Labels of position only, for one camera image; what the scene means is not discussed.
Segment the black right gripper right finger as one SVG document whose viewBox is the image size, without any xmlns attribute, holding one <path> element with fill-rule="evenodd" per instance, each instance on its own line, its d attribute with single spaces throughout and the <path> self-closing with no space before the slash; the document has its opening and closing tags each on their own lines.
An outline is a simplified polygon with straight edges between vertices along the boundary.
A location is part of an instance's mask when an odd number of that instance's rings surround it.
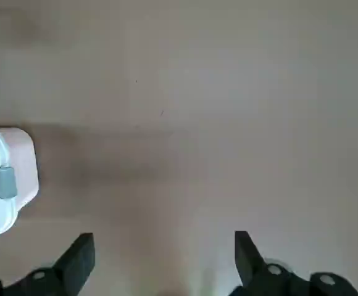
<svg viewBox="0 0 358 296">
<path fill-rule="evenodd" d="M 232 295 L 358 295 L 337 274 L 318 272 L 305 280 L 278 263 L 266 263 L 246 231 L 235 232 L 235 265 L 242 284 Z"/>
</svg>

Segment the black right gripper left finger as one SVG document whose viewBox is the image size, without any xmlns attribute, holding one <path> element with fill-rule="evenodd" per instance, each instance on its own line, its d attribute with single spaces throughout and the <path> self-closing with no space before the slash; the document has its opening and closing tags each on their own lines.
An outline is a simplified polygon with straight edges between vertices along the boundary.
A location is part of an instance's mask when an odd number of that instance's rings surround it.
<svg viewBox="0 0 358 296">
<path fill-rule="evenodd" d="M 83 233 L 52 266 L 33 270 L 6 287 L 0 280 L 0 295 L 78 295 L 94 267 L 94 236 Z"/>
</svg>

